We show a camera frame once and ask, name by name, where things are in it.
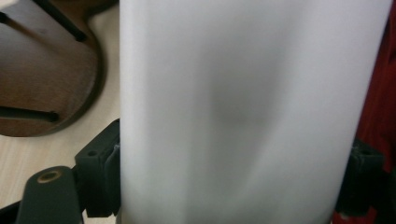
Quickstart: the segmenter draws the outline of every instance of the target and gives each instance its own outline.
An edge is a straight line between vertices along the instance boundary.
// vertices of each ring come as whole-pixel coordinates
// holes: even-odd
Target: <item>red object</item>
[[[396,166],[396,4],[393,3],[389,21],[375,63],[361,120],[356,133],[364,143],[386,157],[387,172]],[[342,219],[337,213],[332,224],[373,224],[376,211],[371,208],[366,217]]]

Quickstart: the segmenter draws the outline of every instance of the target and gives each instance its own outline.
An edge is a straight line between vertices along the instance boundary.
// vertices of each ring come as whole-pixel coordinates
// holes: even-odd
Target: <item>wooden stool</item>
[[[88,18],[117,0],[20,0],[0,13],[0,134],[55,132],[80,117],[105,81]]]

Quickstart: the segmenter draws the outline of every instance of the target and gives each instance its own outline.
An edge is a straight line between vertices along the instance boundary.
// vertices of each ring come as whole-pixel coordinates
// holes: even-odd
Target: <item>white paper roll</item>
[[[123,224],[326,223],[391,1],[121,1]]]

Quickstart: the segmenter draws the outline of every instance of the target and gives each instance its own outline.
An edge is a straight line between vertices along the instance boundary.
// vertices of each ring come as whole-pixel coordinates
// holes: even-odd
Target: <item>black metal leg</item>
[[[39,119],[49,122],[58,120],[55,112],[44,112],[28,109],[0,106],[0,119]]]
[[[0,22],[4,23],[8,20],[8,16],[6,13],[0,12]]]
[[[66,16],[58,10],[53,4],[48,0],[33,0],[39,7],[46,11],[53,19],[55,19],[59,24],[62,25],[77,41],[83,41],[87,36],[80,31],[73,22],[66,18]]]

